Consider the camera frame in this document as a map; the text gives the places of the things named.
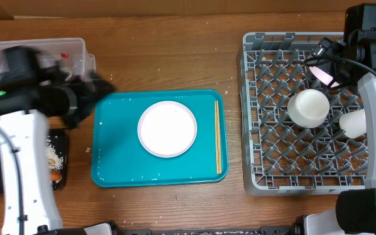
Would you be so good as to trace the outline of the pink bowl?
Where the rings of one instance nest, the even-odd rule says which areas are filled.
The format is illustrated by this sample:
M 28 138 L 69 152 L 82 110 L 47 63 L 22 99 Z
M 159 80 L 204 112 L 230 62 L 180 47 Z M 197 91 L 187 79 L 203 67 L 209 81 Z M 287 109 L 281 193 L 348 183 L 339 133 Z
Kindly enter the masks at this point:
M 309 67 L 310 72 L 324 85 L 335 88 L 339 86 L 339 83 L 337 83 L 334 80 L 334 77 L 327 72 L 323 71 L 322 69 L 312 66 Z

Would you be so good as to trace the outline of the red snack wrapper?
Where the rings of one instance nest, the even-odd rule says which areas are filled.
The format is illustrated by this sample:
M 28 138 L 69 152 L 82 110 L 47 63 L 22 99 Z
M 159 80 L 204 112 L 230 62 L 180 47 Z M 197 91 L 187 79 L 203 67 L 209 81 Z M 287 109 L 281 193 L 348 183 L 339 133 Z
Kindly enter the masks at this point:
M 67 61 L 69 60 L 69 54 L 61 54 L 61 57 Z

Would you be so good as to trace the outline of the white saucer bowl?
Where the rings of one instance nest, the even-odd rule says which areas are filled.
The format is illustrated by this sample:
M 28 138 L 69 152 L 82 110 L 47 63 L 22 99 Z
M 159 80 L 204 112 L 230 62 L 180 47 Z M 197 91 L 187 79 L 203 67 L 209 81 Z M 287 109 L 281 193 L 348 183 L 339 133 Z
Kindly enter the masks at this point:
M 315 128 L 326 119 L 330 110 L 327 97 L 315 89 L 306 89 L 293 95 L 287 105 L 291 120 L 304 128 Z

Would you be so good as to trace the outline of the white cup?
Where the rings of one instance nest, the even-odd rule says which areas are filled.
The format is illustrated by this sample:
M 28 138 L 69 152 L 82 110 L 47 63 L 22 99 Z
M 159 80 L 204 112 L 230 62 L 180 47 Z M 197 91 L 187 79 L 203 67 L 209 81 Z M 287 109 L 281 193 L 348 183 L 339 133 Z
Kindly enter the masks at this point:
M 366 115 L 364 109 L 343 114 L 339 119 L 339 126 L 348 138 L 357 138 L 366 134 Z

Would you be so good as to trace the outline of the orange carrot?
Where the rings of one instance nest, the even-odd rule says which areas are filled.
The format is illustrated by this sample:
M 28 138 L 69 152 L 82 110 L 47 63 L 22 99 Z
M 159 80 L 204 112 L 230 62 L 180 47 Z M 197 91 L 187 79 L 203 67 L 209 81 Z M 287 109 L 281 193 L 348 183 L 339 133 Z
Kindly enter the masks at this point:
M 50 172 L 51 181 L 58 183 L 62 179 L 62 175 L 60 172 L 52 171 Z

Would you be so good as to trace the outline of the wooden chopstick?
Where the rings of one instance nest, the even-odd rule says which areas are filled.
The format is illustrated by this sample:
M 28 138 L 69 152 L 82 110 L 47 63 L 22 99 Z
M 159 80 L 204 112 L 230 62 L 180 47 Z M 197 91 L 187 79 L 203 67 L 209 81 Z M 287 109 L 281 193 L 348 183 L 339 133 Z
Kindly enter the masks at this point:
M 213 120 L 214 120 L 214 137 L 215 137 L 215 164 L 216 164 L 216 174 L 219 174 L 219 151 L 218 151 L 218 101 L 214 101 L 214 110 L 213 110 Z
M 222 172 L 221 170 L 221 143 L 220 143 L 220 124 L 219 124 L 219 103 L 218 103 L 218 121 L 217 121 L 217 127 L 218 127 L 218 151 L 219 151 L 219 174 Z

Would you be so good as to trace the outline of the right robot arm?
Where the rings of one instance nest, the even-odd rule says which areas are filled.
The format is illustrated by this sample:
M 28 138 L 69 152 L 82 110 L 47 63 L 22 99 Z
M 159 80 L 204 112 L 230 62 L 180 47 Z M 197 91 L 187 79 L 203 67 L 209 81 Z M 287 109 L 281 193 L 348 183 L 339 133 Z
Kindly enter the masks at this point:
M 335 208 L 305 216 L 296 233 L 376 234 L 376 3 L 349 7 L 343 42 L 322 39 L 304 66 L 327 89 L 361 96 L 369 152 L 364 189 L 341 192 Z

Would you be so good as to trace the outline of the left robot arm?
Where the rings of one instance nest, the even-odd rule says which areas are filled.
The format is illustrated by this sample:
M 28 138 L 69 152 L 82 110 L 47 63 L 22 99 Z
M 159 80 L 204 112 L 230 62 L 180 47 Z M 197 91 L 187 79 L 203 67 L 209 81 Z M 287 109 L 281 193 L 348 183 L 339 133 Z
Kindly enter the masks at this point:
M 3 50 L 8 70 L 0 74 L 0 163 L 5 214 L 2 234 L 119 234 L 113 221 L 64 228 L 55 203 L 46 154 L 48 118 L 77 128 L 96 104 L 115 90 L 95 71 L 88 78 L 41 65 L 40 51 Z

